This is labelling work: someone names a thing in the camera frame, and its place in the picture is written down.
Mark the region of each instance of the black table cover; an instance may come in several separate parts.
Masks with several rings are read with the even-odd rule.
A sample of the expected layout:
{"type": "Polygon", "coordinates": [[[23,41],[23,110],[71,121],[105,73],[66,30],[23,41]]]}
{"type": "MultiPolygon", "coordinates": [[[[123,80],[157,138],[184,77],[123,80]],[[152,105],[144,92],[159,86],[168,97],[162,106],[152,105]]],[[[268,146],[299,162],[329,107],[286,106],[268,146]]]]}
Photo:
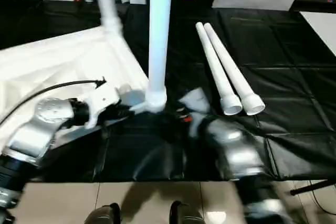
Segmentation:
{"type": "MultiPolygon", "coordinates": [[[[75,2],[0,1],[0,48],[100,25],[96,5],[75,2]]],[[[149,8],[118,6],[124,37],[148,72],[149,8]]],[[[275,180],[328,179],[336,175],[336,57],[301,14],[246,9],[173,9],[167,51],[168,105],[202,87],[212,113],[219,96],[195,23],[209,22],[252,88],[264,112],[230,120],[256,137],[275,180]]],[[[144,113],[50,151],[35,181],[121,182],[228,180],[211,150],[176,128],[169,116],[144,113]]]]}

